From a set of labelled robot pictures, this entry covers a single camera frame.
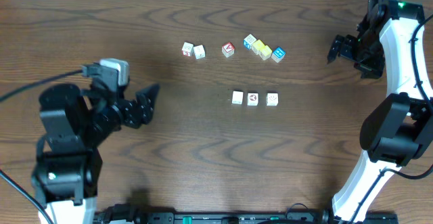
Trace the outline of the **plain drawing wooden block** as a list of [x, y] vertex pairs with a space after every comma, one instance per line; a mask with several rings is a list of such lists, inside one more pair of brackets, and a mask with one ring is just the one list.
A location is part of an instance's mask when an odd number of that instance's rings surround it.
[[278, 93], [268, 93], [267, 94], [267, 106], [277, 106], [279, 103]]

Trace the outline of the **green letter Z block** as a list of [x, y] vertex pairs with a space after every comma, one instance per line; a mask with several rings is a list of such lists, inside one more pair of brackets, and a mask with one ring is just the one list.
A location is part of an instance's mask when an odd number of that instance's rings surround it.
[[232, 93], [232, 104], [242, 105], [244, 98], [244, 92], [243, 91], [233, 91]]

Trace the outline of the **red picture wooden block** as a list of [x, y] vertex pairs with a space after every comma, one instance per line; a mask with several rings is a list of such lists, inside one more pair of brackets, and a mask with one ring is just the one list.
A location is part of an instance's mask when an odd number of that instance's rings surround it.
[[258, 93], [248, 93], [247, 106], [257, 106], [258, 105]]

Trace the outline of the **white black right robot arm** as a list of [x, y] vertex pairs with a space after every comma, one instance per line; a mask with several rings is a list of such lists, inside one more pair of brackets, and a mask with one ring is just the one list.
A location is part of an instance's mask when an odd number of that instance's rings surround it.
[[361, 157], [332, 207], [308, 212], [307, 223], [396, 223], [395, 215], [369, 214], [367, 209], [385, 182], [432, 141], [432, 91], [424, 65], [416, 60], [416, 43], [427, 21], [420, 4], [369, 0], [358, 35], [334, 39], [329, 62], [347, 58], [364, 79], [386, 74], [388, 92], [361, 127]]

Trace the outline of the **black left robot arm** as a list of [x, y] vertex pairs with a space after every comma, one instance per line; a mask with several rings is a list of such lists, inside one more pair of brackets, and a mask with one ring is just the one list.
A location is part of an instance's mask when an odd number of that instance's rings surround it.
[[39, 97], [46, 134], [37, 143], [32, 172], [40, 214], [50, 223], [92, 223], [102, 167], [98, 146], [122, 126], [138, 129], [154, 114], [158, 84], [124, 98], [124, 85], [93, 79], [89, 89], [65, 83]]

